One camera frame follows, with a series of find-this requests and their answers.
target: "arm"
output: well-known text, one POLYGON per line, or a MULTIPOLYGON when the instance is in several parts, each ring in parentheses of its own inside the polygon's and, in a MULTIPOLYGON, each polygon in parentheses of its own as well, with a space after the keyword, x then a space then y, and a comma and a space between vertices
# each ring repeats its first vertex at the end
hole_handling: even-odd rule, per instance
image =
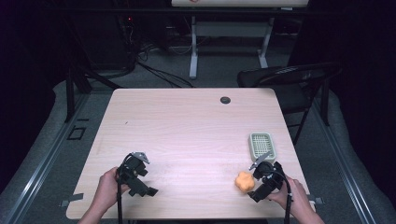
MULTIPOLYGON (((98 223, 107 209, 117 202, 116 176, 117 167, 114 167, 100 177, 90 208, 85 212, 79 223, 98 223)), ((121 186, 122 193, 127 189, 128 186, 121 186)))
MULTIPOLYGON (((324 223, 320 216, 312 209, 311 204, 306 197, 306 192, 303 185, 296 179, 291 179, 286 176, 290 183, 292 203, 291 203, 291 214, 297 218, 301 224, 305 223, 324 223)), ((284 209, 286 209, 286 198, 288 191, 286 184, 283 184, 282 189, 279 192, 271 193, 267 199, 279 203, 284 209)))

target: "gray floor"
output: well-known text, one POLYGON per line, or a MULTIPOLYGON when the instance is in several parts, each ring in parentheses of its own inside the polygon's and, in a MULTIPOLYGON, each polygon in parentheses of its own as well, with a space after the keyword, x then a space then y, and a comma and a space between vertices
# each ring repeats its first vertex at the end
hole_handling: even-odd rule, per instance
MULTIPOLYGON (((273 36, 267 53, 269 65, 286 64, 293 43, 290 38, 273 36)), ((197 88, 231 88, 237 87, 238 71, 259 67, 256 49, 260 45, 257 39, 205 40, 199 48, 198 78, 195 80, 189 80, 190 53, 181 53, 186 51, 185 48, 175 48, 177 52, 152 50, 147 61, 141 62, 183 77, 197 88)), ((131 74, 111 80, 126 88, 170 88, 169 84, 139 65, 131 74)), ((66 207, 59 203, 73 194, 111 96, 108 87, 95 80, 90 82, 94 91, 90 95, 77 93, 77 114, 67 124, 64 124, 64 83, 54 88, 57 99, 49 119, 21 168, 0 196, 0 223, 77 223, 65 216, 66 207), (81 140, 67 140, 75 125, 86 128, 86 132, 81 140)), ((331 126, 326 127, 314 107, 295 146, 311 193, 325 201, 325 204, 317 205, 318 213, 326 223, 394 223, 394 208, 375 186, 349 144, 347 128, 334 94, 331 95, 329 112, 331 126)), ((271 219, 269 222, 282 223, 283 220, 271 219)), ((103 223, 117 223, 117 220, 104 220, 103 223)))

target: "orange toy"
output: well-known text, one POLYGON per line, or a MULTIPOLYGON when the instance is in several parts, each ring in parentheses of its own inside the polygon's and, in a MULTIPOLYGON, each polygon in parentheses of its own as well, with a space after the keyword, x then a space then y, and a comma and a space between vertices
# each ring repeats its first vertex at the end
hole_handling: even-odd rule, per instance
POLYGON ((254 189, 253 175, 245 171, 240 172, 238 177, 235 179, 235 185, 245 193, 253 190, 254 189))

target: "office chair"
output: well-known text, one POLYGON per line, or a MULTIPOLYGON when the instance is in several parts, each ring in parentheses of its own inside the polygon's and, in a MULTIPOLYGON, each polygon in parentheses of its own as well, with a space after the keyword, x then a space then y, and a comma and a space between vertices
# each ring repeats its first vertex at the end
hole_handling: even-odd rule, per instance
POLYGON ((288 128, 298 126, 292 140, 296 145, 320 86, 340 73, 339 63, 268 67, 241 71, 238 73, 237 82, 240 88, 273 89, 283 115, 304 112, 300 123, 288 125, 288 128))

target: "light wood tabletop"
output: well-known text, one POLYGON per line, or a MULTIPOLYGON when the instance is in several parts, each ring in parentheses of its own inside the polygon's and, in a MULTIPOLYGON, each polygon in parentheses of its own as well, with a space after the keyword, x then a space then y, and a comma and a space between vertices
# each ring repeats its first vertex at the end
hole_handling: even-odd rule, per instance
POLYGON ((173 7, 306 7, 308 0, 172 0, 173 7))
MULTIPOLYGON (((276 161, 304 185, 304 175, 270 89, 120 89, 114 91, 82 170, 66 215, 83 216, 99 176, 120 166, 131 152, 145 152, 148 174, 139 176, 158 189, 154 197, 122 195, 128 219, 283 217, 275 202, 255 203, 234 184, 253 163, 251 133, 272 136, 276 161), (224 104, 221 97, 231 102, 224 104)), ((103 218, 117 218, 115 204, 103 218)))

